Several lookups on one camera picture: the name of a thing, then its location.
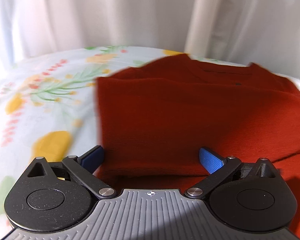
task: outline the red fabric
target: red fabric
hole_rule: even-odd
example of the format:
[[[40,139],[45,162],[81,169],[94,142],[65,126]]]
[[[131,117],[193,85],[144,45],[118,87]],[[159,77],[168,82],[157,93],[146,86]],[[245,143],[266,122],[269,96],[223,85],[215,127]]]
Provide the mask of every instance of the red fabric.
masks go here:
[[[106,150],[98,176],[118,190],[185,190],[207,175],[202,146],[244,162],[300,153],[300,92],[256,64],[222,66],[181,54],[97,83]],[[293,179],[300,162],[284,163],[277,162]]]

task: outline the blue gripper pad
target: blue gripper pad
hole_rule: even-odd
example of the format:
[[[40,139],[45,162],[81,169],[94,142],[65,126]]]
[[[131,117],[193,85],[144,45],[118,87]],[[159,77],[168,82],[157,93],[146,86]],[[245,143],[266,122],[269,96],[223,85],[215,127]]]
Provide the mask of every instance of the blue gripper pad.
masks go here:
[[[199,150],[199,160],[201,165],[210,174],[220,169],[226,163],[225,158],[206,147],[203,147]]]
[[[78,157],[77,162],[90,173],[94,173],[95,170],[103,163],[104,158],[105,153],[103,148],[100,145],[97,145]]]

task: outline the gray ribbed base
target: gray ribbed base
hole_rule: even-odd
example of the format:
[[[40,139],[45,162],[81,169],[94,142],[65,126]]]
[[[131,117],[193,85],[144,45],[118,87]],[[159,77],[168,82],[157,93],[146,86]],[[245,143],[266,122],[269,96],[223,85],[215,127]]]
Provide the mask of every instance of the gray ribbed base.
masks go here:
[[[269,234],[236,231],[216,220],[205,203],[173,190],[125,189],[100,200],[92,214],[62,232],[37,234],[14,230],[6,240],[297,240],[287,229]]]

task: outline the floral bedsheet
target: floral bedsheet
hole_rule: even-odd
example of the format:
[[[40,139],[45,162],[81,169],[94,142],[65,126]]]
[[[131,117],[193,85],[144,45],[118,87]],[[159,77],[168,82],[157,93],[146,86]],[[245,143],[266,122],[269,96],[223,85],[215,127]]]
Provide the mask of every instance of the floral bedsheet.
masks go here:
[[[33,158],[44,156],[57,162],[67,155],[80,156],[100,143],[94,79],[177,53],[143,47],[89,47],[27,59],[15,66],[0,82],[0,239],[11,230],[4,199]],[[300,81],[291,80],[300,89]]]

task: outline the white curtain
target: white curtain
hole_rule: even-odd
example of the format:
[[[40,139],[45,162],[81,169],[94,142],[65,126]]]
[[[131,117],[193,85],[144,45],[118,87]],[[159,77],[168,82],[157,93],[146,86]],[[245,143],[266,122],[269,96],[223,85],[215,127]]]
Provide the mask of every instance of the white curtain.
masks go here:
[[[300,0],[0,0],[0,59],[106,45],[256,62],[300,78]]]

